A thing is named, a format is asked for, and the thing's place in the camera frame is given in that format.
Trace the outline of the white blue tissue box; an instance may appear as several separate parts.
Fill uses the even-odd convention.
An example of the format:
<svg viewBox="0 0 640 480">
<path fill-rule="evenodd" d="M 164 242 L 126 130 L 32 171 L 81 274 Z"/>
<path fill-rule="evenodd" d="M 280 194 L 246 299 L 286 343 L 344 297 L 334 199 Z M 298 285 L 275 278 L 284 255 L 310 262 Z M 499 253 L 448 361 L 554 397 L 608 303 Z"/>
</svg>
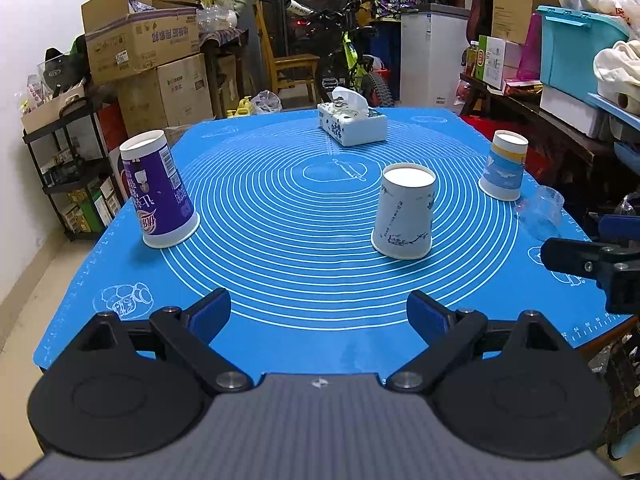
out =
<svg viewBox="0 0 640 480">
<path fill-rule="evenodd" d="M 343 148 L 387 140 L 387 117 L 354 90 L 336 87 L 317 110 L 319 127 Z"/>
</svg>

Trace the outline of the top cardboard box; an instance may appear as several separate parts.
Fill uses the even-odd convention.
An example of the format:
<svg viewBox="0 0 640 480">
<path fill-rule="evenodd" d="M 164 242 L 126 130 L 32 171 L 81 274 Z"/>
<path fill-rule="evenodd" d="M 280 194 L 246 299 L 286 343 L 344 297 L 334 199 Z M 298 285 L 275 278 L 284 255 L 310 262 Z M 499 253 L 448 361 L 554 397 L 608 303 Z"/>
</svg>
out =
<svg viewBox="0 0 640 480">
<path fill-rule="evenodd" d="M 96 84 L 200 52 L 196 0 L 89 0 L 81 15 Z"/>
</svg>

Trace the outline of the dark wooden side table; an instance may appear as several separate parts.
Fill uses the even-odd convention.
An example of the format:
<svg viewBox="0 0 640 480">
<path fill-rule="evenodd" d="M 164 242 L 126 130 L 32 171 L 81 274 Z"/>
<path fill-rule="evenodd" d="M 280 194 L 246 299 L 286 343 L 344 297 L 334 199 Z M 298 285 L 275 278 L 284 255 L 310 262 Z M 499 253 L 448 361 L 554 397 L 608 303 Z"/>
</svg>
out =
<svg viewBox="0 0 640 480">
<path fill-rule="evenodd" d="M 471 115 L 478 108 L 480 116 L 513 122 L 513 130 L 526 136 L 529 149 L 546 163 L 532 176 L 559 191 L 571 214 L 614 210 L 622 192 L 611 174 L 617 164 L 611 145 L 588 138 L 542 110 L 535 100 L 502 96 L 471 76 L 462 75 L 461 80 L 471 86 L 462 112 Z"/>
</svg>

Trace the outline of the white chest freezer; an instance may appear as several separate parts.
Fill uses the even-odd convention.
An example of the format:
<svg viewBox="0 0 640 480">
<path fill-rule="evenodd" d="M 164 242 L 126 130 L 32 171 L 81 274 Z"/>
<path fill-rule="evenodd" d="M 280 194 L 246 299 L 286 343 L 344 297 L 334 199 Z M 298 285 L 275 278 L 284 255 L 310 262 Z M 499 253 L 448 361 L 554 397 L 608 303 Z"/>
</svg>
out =
<svg viewBox="0 0 640 480">
<path fill-rule="evenodd" d="M 406 107 L 454 109 L 470 11 L 428 4 L 401 15 L 399 99 Z"/>
</svg>

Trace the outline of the green black bicycle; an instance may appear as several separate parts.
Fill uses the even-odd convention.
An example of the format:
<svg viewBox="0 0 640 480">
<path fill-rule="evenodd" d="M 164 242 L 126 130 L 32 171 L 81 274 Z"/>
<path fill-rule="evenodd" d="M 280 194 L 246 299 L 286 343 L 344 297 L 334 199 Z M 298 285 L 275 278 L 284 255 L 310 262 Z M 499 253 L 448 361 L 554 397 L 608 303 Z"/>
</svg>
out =
<svg viewBox="0 0 640 480">
<path fill-rule="evenodd" d="M 361 94 L 372 107 L 394 107 L 390 87 L 374 68 L 375 57 L 369 52 L 378 30 L 354 22 L 363 3 L 350 0 L 340 10 L 316 11 L 296 0 L 285 0 L 285 11 L 306 27 L 312 53 L 320 58 L 314 79 L 323 102 L 332 100 L 334 89 L 344 87 Z"/>
</svg>

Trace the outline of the clear plastic cup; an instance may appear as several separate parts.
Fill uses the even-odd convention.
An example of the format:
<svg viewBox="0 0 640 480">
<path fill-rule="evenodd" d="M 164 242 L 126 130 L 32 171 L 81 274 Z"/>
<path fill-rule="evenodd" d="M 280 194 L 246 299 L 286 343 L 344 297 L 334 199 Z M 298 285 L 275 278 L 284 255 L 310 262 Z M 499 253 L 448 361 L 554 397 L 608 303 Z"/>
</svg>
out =
<svg viewBox="0 0 640 480">
<path fill-rule="evenodd" d="M 518 220 L 530 236 L 545 242 L 560 236 L 564 197 L 554 188 L 540 186 L 536 193 L 516 206 Z"/>
</svg>

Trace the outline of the white plastic bag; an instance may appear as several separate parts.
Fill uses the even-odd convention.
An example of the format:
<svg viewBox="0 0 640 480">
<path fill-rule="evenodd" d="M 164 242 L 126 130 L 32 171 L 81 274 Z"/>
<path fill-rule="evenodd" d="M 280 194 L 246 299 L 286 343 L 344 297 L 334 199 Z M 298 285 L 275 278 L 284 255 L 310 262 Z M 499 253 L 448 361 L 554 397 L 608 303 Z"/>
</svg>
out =
<svg viewBox="0 0 640 480">
<path fill-rule="evenodd" d="M 250 105 L 254 115 L 280 113 L 282 110 L 280 98 L 270 90 L 258 92 L 250 99 Z"/>
</svg>

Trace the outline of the purple paper cup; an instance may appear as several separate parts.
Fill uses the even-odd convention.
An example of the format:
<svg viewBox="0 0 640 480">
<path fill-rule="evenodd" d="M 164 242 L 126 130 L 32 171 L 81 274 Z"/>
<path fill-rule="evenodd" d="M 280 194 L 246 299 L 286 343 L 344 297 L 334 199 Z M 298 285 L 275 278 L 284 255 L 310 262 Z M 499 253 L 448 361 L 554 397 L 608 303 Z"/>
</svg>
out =
<svg viewBox="0 0 640 480">
<path fill-rule="evenodd" d="M 137 134 L 120 147 L 129 193 L 146 246 L 176 246 L 200 226 L 163 130 Z"/>
</svg>

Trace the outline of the black metal shelf rack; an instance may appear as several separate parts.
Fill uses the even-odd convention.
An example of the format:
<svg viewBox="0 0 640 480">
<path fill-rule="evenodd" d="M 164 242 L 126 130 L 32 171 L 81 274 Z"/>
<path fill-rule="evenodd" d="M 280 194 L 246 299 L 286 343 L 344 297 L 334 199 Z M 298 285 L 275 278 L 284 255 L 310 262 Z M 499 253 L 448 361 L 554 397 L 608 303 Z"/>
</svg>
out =
<svg viewBox="0 0 640 480">
<path fill-rule="evenodd" d="M 23 142 L 69 240 L 98 240 L 125 203 L 118 147 L 126 137 L 119 105 L 86 96 L 23 116 Z"/>
</svg>

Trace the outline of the green white carton box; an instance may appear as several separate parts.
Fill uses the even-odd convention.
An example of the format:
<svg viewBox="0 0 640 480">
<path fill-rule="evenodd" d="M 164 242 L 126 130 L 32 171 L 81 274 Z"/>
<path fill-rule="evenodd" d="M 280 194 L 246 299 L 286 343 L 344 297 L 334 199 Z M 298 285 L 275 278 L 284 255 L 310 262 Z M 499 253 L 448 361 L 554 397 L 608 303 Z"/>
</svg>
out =
<svg viewBox="0 0 640 480">
<path fill-rule="evenodd" d="M 475 78 L 488 87 L 502 91 L 508 79 L 514 79 L 522 57 L 522 46 L 509 40 L 480 35 Z"/>
</svg>

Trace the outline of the cardboard box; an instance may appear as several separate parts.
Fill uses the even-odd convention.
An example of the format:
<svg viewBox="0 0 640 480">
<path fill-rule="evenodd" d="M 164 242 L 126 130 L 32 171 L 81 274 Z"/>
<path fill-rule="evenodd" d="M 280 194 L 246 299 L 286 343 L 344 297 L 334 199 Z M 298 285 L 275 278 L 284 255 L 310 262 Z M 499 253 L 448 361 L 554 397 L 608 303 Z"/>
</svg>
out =
<svg viewBox="0 0 640 480">
<path fill-rule="evenodd" d="M 196 0 L 89 0 L 81 15 L 96 84 L 200 52 Z"/>
<path fill-rule="evenodd" d="M 128 136 L 214 117 L 201 53 L 123 79 L 116 90 Z"/>
</svg>

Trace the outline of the wooden chair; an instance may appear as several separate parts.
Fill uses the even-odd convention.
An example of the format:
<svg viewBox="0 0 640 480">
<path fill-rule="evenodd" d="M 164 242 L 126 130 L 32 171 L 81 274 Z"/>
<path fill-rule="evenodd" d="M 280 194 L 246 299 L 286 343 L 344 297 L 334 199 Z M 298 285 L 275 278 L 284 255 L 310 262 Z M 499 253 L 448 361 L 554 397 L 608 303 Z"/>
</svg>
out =
<svg viewBox="0 0 640 480">
<path fill-rule="evenodd" d="M 261 1 L 255 0 L 252 8 L 260 50 L 267 69 L 269 90 L 278 96 L 282 90 L 304 86 L 309 102 L 317 105 L 319 95 L 316 73 L 320 58 L 310 53 L 275 56 L 265 21 L 264 5 Z"/>
</svg>

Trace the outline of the lower cardboard box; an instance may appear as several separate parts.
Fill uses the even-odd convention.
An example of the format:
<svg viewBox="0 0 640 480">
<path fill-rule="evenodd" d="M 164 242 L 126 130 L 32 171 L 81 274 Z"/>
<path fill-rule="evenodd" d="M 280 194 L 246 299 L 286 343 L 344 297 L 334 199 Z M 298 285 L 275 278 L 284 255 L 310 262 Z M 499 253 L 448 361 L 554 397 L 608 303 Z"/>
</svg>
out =
<svg viewBox="0 0 640 480">
<path fill-rule="evenodd" d="M 116 90 L 128 136 L 214 117 L 201 53 L 123 79 Z"/>
</svg>

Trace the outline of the white paper cup blue print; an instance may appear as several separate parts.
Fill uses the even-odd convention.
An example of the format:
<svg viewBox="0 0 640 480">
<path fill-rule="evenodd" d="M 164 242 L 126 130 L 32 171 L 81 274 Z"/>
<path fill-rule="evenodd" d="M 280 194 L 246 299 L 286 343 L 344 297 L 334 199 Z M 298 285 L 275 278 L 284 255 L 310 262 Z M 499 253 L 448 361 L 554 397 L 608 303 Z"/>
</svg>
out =
<svg viewBox="0 0 640 480">
<path fill-rule="evenodd" d="M 410 162 L 382 171 L 378 210 L 371 244 L 397 260 L 419 260 L 432 247 L 437 177 L 433 170 Z"/>
</svg>

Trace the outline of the blue yellow paper cup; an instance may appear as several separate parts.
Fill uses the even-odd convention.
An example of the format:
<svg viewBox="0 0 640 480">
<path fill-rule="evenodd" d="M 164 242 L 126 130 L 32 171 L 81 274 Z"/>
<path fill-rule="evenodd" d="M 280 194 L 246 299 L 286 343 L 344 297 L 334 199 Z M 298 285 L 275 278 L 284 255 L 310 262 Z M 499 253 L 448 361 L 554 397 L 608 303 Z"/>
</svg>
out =
<svg viewBox="0 0 640 480">
<path fill-rule="evenodd" d="M 527 150 L 528 140 L 525 136 L 509 130 L 497 130 L 478 180 L 480 189 L 495 200 L 518 200 L 521 196 Z"/>
</svg>

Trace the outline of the blue silicone mat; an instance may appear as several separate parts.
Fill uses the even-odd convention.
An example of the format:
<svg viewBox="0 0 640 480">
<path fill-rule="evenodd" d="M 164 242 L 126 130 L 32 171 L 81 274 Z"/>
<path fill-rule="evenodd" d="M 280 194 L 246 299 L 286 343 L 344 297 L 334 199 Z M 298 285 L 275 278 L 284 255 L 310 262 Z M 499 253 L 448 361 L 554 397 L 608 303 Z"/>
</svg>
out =
<svg viewBox="0 0 640 480">
<path fill-rule="evenodd" d="M 480 190 L 488 141 L 448 110 L 390 108 L 383 143 L 342 148 L 318 115 L 203 122 L 172 150 L 201 223 L 166 249 L 143 243 L 122 207 L 70 282 L 34 353 L 46 368 L 96 312 L 124 320 L 186 308 L 222 287 L 231 318 L 214 349 L 250 376 L 389 375 L 423 350 L 410 292 L 493 320 L 542 312 L 574 347 L 626 323 L 593 282 L 551 273 L 515 208 Z M 379 254 L 370 236 L 383 169 L 437 177 L 433 246 L 419 261 Z"/>
</svg>

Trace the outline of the teal plastic storage bin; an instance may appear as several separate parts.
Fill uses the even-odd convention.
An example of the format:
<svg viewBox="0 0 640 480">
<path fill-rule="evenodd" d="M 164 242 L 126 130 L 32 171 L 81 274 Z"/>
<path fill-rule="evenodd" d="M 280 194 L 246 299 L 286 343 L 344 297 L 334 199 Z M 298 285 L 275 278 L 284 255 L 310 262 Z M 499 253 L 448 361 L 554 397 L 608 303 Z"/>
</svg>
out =
<svg viewBox="0 0 640 480">
<path fill-rule="evenodd" d="M 541 82 L 585 102 L 597 92 L 594 57 L 627 41 L 628 25 L 622 18 L 557 6 L 538 6 L 536 12 L 541 16 Z"/>
</svg>

